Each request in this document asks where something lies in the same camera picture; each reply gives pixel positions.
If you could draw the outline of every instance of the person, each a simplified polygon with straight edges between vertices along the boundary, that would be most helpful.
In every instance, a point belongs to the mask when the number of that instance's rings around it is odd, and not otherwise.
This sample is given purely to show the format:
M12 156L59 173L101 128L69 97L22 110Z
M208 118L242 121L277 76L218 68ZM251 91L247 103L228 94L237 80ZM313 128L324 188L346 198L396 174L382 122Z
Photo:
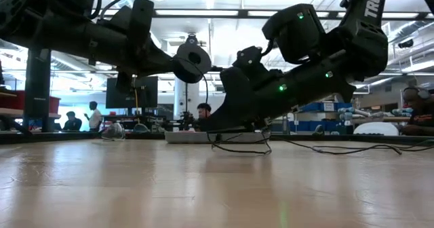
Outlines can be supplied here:
M413 109L410 121L401 129L407 136L434 136L434 100L424 89L408 87L403 91L404 102Z
M92 115L89 117L87 113L84 114L84 117L89 121L89 129L91 132L100 131L100 125L102 122L101 112L97 109L98 103L95 101L89 102L89 109L93 111Z
M197 112L200 119L206 119L211 115L211 106L208 103L201 103L197 105Z
M200 132L201 120L206 119L211 115L211 106L208 103L201 103L197 105L197 112L199 113L199 119L193 122L193 128L196 132Z
M79 131L81 128L81 119L77 119L75 113L72 111L66 113L66 116L68 116L68 121L65 123L63 130Z

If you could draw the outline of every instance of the fluorescent light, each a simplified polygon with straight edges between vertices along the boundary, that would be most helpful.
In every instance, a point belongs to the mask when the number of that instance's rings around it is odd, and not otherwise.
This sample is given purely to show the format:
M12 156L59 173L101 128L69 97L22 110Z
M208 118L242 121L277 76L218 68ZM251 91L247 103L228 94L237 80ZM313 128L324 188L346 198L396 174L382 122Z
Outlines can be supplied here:
M418 13L383 13L382 18L415 18Z
M277 11L248 11L248 16L265 16L265 17L271 17L275 15Z
M57 71L53 70L52 73L90 73L90 71Z
M410 73L408 75L415 75L415 76L434 76L434 73Z
M401 76L403 73L380 73L382 76Z
M412 66L409 66L408 68L405 68L401 70L403 73L411 73L414 71L419 71L421 69L426 69L434 65L434 62L420 62L418 64L413 64Z
M277 11L248 11L248 16L253 17L271 17L275 15ZM319 18L327 18L329 12L317 12Z
M104 74L112 74L115 75L118 72L117 71L95 71L95 73L104 73Z
M386 78L386 79L380 79L379 81L375 81L375 82L371 83L370 86L377 86L377 85L380 85L384 82L388 82L391 79L392 79L392 77Z
M329 12L317 12L317 16L319 18L327 18L328 14L329 14Z
M104 15L105 15L105 16L113 16L113 15L115 15L118 11L119 11L119 9L108 9L108 10L105 12Z
M157 15L167 16L237 16L234 10L155 10Z

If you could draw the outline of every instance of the computer monitor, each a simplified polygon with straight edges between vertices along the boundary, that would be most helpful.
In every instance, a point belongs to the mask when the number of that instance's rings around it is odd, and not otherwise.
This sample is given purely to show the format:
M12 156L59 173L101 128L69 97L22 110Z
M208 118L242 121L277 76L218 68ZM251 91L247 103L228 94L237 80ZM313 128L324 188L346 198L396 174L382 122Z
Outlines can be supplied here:
M106 108L136 108L136 95L133 88L129 93L122 93L116 88L116 78L107 79ZM155 108L158 104L158 77L142 77L135 82L137 88L138 107Z

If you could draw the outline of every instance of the wooden table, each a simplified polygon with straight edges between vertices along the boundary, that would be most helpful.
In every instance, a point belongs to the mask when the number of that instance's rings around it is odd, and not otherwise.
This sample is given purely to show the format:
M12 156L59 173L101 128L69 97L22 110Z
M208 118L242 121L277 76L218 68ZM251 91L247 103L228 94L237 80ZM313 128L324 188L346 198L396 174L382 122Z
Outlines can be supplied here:
M4 108L0 108L0 115L6 115L9 117L22 117L22 115L24 114L23 110L20 109L4 109ZM57 114L57 113L49 113L48 117L50 118L54 118L54 119L59 119L60 117L62 117L61 115Z
M3 145L0 227L434 227L434 150L270 144L266 157L162 140Z

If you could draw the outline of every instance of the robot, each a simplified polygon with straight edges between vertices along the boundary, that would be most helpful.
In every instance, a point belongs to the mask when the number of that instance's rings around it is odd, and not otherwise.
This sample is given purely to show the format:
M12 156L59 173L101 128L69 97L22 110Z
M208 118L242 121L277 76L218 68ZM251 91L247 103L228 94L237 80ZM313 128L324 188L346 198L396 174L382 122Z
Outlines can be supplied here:
M380 28L386 0L343 0L347 12L338 27L326 33L309 4L285 8L271 16L262 32L269 46L247 47L233 66L220 72L224 103L201 122L201 131L262 129L269 120L296 112L302 105L339 95L349 102L352 81L363 81L387 65L386 35ZM171 57L155 46L149 30L153 2L135 0L111 20L91 14L94 0L0 0L0 38L25 47L49 48L117 66L119 87L132 75L174 72L197 83L211 69L199 46L181 46ZM268 71L260 59L275 46L284 60L298 67L287 73ZM195 54L195 61L189 54Z

